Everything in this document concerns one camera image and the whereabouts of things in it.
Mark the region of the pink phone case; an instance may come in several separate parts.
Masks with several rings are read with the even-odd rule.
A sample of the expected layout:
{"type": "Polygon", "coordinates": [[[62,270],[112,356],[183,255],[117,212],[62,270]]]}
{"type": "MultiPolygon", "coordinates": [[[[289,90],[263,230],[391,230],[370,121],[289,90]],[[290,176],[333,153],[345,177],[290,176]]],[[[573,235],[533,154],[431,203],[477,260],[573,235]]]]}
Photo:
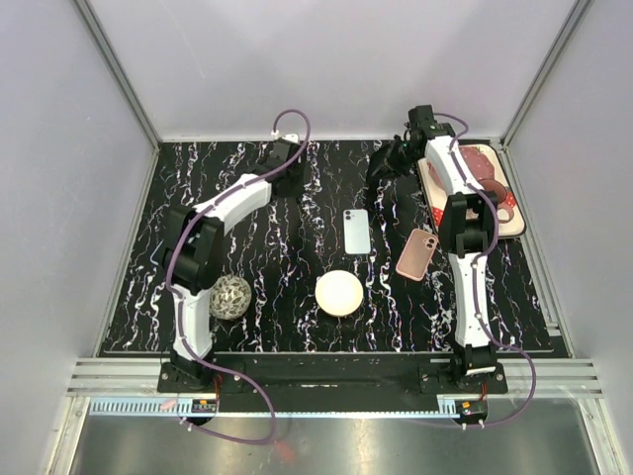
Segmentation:
{"type": "Polygon", "coordinates": [[[396,272],[406,279],[422,281],[438,243],[437,236],[422,229],[414,229],[396,264],[396,272]]]}

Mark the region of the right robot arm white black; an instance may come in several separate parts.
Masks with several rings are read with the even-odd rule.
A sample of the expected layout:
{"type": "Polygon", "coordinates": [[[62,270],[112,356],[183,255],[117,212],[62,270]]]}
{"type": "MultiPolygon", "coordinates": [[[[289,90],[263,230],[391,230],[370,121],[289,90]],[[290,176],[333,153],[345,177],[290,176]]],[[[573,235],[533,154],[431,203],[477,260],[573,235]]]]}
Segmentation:
{"type": "Polygon", "coordinates": [[[410,109],[406,132],[370,156],[366,183],[372,187],[382,179],[405,176],[423,158],[439,178],[447,200],[438,237],[451,264],[457,309],[449,380],[467,393],[497,367],[486,296],[487,258],[498,241],[497,196],[469,169],[452,125],[437,117],[430,105],[410,109]]]}

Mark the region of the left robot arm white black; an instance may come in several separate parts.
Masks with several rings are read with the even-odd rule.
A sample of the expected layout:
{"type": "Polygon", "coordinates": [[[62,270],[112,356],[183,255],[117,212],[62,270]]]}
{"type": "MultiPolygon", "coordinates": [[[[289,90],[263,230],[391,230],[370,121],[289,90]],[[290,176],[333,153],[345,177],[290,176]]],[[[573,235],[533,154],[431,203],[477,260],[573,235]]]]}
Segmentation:
{"type": "Polygon", "coordinates": [[[214,384],[214,368],[202,359],[213,347],[211,289],[221,277],[225,236],[274,200],[303,194],[307,144],[296,135],[276,139],[227,190],[194,207],[169,210],[160,264],[173,296],[176,335],[161,365],[160,392],[201,392],[214,384]]]}

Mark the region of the light blue smartphone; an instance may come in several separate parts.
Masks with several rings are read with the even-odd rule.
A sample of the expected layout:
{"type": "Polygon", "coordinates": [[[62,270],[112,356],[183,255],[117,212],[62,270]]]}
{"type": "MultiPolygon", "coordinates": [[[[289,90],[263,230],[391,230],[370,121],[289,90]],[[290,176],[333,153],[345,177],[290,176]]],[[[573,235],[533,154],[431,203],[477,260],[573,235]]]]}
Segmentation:
{"type": "Polygon", "coordinates": [[[344,250],[347,254],[361,255],[371,252],[368,212],[348,209],[343,212],[344,250]]]}

